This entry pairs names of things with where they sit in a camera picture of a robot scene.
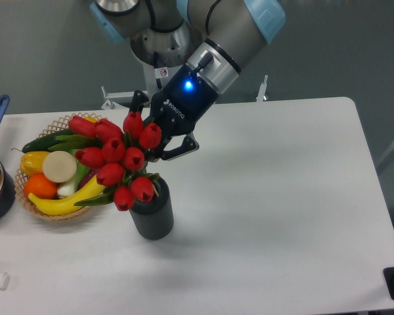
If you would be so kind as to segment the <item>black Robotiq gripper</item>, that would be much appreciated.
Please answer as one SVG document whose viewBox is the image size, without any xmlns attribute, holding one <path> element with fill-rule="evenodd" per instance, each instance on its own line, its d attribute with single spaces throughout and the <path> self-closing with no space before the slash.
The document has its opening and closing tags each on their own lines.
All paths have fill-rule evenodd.
<svg viewBox="0 0 394 315">
<path fill-rule="evenodd" d="M 169 80 L 167 85 L 149 99 L 144 91 L 133 93 L 129 107 L 128 122 L 136 123 L 142 118 L 143 108 L 150 106 L 148 119 L 153 119 L 162 130 L 162 142 L 168 143 L 173 137 L 185 135 L 182 143 L 171 150 L 165 150 L 163 144 L 151 149 L 147 160 L 171 161 L 199 149 L 193 132 L 196 122 L 218 99 L 217 91 L 204 79 L 205 68 L 193 69 L 182 66 Z"/>
</svg>

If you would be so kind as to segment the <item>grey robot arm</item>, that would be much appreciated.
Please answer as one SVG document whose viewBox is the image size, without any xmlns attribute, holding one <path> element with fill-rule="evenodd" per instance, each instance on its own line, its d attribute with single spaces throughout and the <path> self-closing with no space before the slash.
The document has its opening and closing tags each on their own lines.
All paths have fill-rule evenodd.
<svg viewBox="0 0 394 315">
<path fill-rule="evenodd" d="M 198 149 L 197 121 L 286 21 L 278 1 L 93 1 L 90 9 L 142 64 L 147 94 L 135 93 L 130 109 L 150 106 L 148 120 L 162 130 L 150 161 Z"/>
</svg>

